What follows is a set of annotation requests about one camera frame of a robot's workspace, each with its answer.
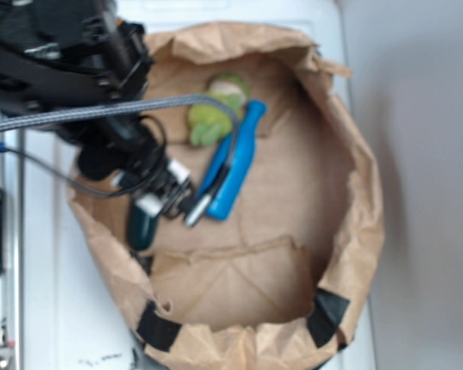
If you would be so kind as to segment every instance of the gray braided cable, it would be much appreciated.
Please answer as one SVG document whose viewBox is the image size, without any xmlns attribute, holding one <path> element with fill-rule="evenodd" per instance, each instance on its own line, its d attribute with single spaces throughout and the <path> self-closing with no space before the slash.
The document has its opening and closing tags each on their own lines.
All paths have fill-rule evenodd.
<svg viewBox="0 0 463 370">
<path fill-rule="evenodd" d="M 60 124 L 90 119 L 99 119 L 106 116 L 122 116 L 143 112 L 144 110 L 155 110 L 163 108 L 174 108 L 177 106 L 192 106 L 194 104 L 206 104 L 220 109 L 230 117 L 233 124 L 231 133 L 231 144 L 228 151 L 225 164 L 231 166 L 235 156 L 235 145 L 238 139 L 238 128 L 240 119 L 233 109 L 219 100 L 210 96 L 193 94 L 184 96 L 175 96 L 163 99 L 138 100 L 126 103 L 114 103 L 110 105 L 87 106 L 82 108 L 72 108 L 57 110 L 54 112 L 38 113 L 27 116 L 17 116 L 7 119 L 0 119 L 0 133 L 9 130 L 33 128 L 49 124 Z"/>
</svg>

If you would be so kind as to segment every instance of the white surface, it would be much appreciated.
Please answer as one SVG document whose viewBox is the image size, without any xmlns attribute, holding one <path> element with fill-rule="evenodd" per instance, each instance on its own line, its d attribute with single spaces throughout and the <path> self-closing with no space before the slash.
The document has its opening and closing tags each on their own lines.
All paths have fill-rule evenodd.
<svg viewBox="0 0 463 370">
<path fill-rule="evenodd" d="M 344 0 L 353 113 L 380 162 L 378 368 L 463 369 L 463 0 Z"/>
<path fill-rule="evenodd" d="M 215 19 L 288 25 L 318 40 L 324 56 L 343 61 L 340 15 L 327 0 L 126 0 L 119 8 L 127 19 L 144 22 L 148 32 Z M 346 82 L 337 81 L 336 91 L 347 99 Z M 73 149 L 50 134 L 29 133 L 27 149 L 64 170 L 72 162 Z M 128 369 L 133 343 L 66 205 L 64 186 L 29 164 L 25 190 L 24 369 Z M 375 368 L 368 311 L 354 344 L 325 368 Z"/>
</svg>

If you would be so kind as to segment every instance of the black tape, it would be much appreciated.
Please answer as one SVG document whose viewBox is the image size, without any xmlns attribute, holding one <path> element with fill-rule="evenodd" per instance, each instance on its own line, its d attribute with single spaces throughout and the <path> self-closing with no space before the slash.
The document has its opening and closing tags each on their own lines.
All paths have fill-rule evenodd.
<svg viewBox="0 0 463 370">
<path fill-rule="evenodd" d="M 336 334 L 350 301 L 319 288 L 314 304 L 314 312 L 307 318 L 307 328 L 317 348 L 321 348 Z"/>
<path fill-rule="evenodd" d="M 137 333 L 151 347 L 168 352 L 181 327 L 177 322 L 160 318 L 154 302 L 149 302 L 140 318 Z"/>
</svg>

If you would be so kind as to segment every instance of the black cable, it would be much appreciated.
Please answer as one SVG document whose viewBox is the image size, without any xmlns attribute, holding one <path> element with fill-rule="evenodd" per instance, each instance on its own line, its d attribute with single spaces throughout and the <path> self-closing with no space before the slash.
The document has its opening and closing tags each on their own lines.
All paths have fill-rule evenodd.
<svg viewBox="0 0 463 370">
<path fill-rule="evenodd" d="M 24 152 L 22 150 L 17 150 L 17 149 L 5 147 L 5 152 L 14 153 L 14 154 L 16 154 L 18 156 L 21 156 L 23 158 L 26 158 L 27 160 L 32 161 L 33 163 L 40 166 L 44 170 L 49 171 L 54 176 L 56 176 L 59 179 L 65 181 L 66 183 L 68 183 L 74 189 L 76 189 L 78 191 L 81 191 L 83 193 L 86 193 L 86 194 L 88 194 L 88 195 L 90 195 L 92 197 L 98 197 L 98 198 L 104 198 L 104 199 L 113 198 L 113 197 L 120 197 L 120 196 L 129 194 L 129 193 L 133 193 L 133 192 L 135 192 L 135 191 L 137 191 L 139 189 L 142 189 L 142 188 L 145 188 L 146 186 L 148 186 L 151 182 L 153 182 L 157 178 L 157 176 L 159 176 L 161 174 L 161 172 L 163 171 L 164 166 L 165 166 L 165 164 L 164 164 L 164 155 L 165 155 L 165 151 L 166 151 L 166 147 L 167 147 L 167 135 L 166 135 L 166 131 L 165 131 L 164 127 L 163 127 L 163 124 L 161 123 L 161 121 L 159 119 L 157 119 L 154 116 L 148 115 L 148 114 L 141 116 L 141 118 L 152 119 L 157 124 L 158 129 L 161 131 L 161 134 L 162 134 L 162 137 L 163 137 L 163 143 L 161 144 L 161 146 L 159 146 L 157 148 L 157 150 L 160 152 L 159 157 L 158 157 L 158 159 L 156 161 L 156 164 L 158 165 L 157 173 L 153 174 L 153 171 L 150 171 L 150 174 L 147 177 L 144 177 L 138 183 L 135 183 L 132 186 L 124 187 L 124 188 L 122 188 L 120 190 L 116 190 L 116 191 L 113 191 L 113 192 L 98 190 L 98 189 L 94 189 L 92 187 L 89 187 L 89 186 L 85 185 L 84 183 L 81 183 L 80 181 L 78 181 L 78 180 L 76 180 L 76 179 L 74 179 L 74 178 L 72 178 L 72 177 L 70 177 L 68 175 L 65 175 L 63 172 L 57 170 L 53 166 L 50 166 L 44 160 L 41 160 L 36 156 L 32 156 L 31 154 L 28 154 L 28 153 L 26 153 L 26 152 Z"/>
</svg>

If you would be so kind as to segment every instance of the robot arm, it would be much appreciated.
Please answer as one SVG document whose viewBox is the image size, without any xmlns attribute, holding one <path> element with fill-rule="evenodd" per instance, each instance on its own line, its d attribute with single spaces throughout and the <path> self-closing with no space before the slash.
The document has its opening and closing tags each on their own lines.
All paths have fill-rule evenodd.
<svg viewBox="0 0 463 370">
<path fill-rule="evenodd" d="M 141 25 L 116 17 L 112 0 L 0 0 L 0 110 L 21 116 L 139 99 L 152 63 L 143 36 Z M 86 178 L 121 170 L 123 187 L 145 182 L 139 195 L 150 194 L 158 214 L 176 217 L 192 207 L 188 173 L 140 120 L 107 116 L 49 129 L 81 148 L 77 164 Z M 135 234 L 137 223 L 156 217 L 132 214 Z"/>
</svg>

